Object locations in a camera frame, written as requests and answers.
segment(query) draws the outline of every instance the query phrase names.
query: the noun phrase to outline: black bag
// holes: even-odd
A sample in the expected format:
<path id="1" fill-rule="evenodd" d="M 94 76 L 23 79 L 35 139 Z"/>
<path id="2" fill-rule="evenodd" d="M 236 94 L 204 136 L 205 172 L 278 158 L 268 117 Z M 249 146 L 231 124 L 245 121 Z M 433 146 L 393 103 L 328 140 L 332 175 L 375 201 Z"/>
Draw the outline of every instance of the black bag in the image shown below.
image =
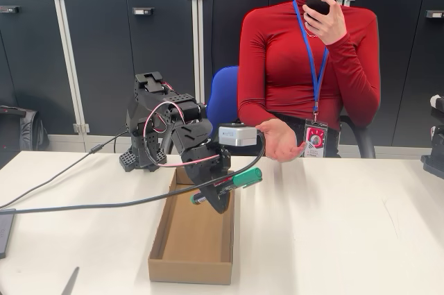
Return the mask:
<path id="1" fill-rule="evenodd" d="M 0 168 L 20 151 L 43 151 L 48 145 L 38 111 L 0 106 Z"/>

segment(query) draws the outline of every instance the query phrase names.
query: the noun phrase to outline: scissors blade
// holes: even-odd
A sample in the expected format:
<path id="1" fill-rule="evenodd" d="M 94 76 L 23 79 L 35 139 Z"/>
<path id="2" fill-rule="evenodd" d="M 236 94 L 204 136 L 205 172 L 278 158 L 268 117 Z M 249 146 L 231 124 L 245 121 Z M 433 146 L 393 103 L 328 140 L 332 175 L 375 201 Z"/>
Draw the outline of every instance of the scissors blade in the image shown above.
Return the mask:
<path id="1" fill-rule="evenodd" d="M 62 295 L 71 295 L 72 289 L 74 288 L 74 284 L 76 283 L 76 279 L 77 279 L 77 275 L 78 275 L 78 270 L 79 269 L 80 269 L 79 267 L 76 267 L 74 269 L 74 272 L 72 272 L 72 275 L 69 278 L 68 283 L 67 283 L 65 289 L 62 292 Z"/>

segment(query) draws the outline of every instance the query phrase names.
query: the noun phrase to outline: black pants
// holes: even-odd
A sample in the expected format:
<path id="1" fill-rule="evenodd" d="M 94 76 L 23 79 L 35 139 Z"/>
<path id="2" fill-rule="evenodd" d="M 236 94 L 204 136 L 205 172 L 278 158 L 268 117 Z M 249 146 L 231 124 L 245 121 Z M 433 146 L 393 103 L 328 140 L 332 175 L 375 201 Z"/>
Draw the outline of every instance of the black pants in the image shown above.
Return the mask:
<path id="1" fill-rule="evenodd" d="M 294 133 L 296 134 L 296 139 L 298 143 L 304 141 L 305 134 L 305 119 L 291 117 L 286 115 L 281 115 L 278 113 L 273 113 L 277 118 L 286 123 Z M 338 144 L 339 144 L 339 132 L 332 128 L 328 128 L 327 141 L 325 142 L 325 157 L 326 158 L 340 158 L 338 155 Z"/>
<path id="2" fill-rule="evenodd" d="M 286 123 L 296 134 L 296 139 L 298 143 L 304 140 L 305 134 L 305 119 L 281 115 L 278 113 L 273 113 L 278 119 Z M 338 155 L 338 143 L 339 143 L 339 132 L 332 128 L 328 128 L 327 141 L 325 143 L 325 157 L 327 158 L 340 158 Z M 254 156 L 261 150 L 261 140 L 257 137 L 257 143 L 255 146 L 246 147 L 233 147 L 225 146 L 226 149 L 234 156 Z"/>

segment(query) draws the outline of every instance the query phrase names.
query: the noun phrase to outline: id badge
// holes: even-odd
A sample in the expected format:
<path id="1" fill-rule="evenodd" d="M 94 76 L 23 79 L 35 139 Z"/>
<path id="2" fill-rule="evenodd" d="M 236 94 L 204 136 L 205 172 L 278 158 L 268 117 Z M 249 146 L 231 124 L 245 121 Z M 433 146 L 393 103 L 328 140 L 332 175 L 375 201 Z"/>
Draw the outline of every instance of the id badge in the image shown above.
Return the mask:
<path id="1" fill-rule="evenodd" d="M 324 158 L 325 143 L 327 141 L 328 127 L 312 120 L 305 121 L 304 141 L 307 148 L 304 151 L 305 158 Z"/>

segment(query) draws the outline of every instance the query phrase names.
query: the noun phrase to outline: cabinet handle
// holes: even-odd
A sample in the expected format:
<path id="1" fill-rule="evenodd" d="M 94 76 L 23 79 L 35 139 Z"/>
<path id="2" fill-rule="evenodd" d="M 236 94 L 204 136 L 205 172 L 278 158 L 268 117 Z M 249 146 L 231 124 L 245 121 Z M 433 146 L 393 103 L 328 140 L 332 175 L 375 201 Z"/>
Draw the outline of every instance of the cabinet handle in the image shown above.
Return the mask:
<path id="1" fill-rule="evenodd" d="M 444 10 L 426 10 L 425 16 L 428 19 L 444 19 Z"/>
<path id="2" fill-rule="evenodd" d="M 20 6 L 0 6 L 0 13 L 2 14 L 17 14 Z"/>
<path id="3" fill-rule="evenodd" d="M 133 8 L 133 15 L 153 15 L 154 7 L 149 8 Z"/>

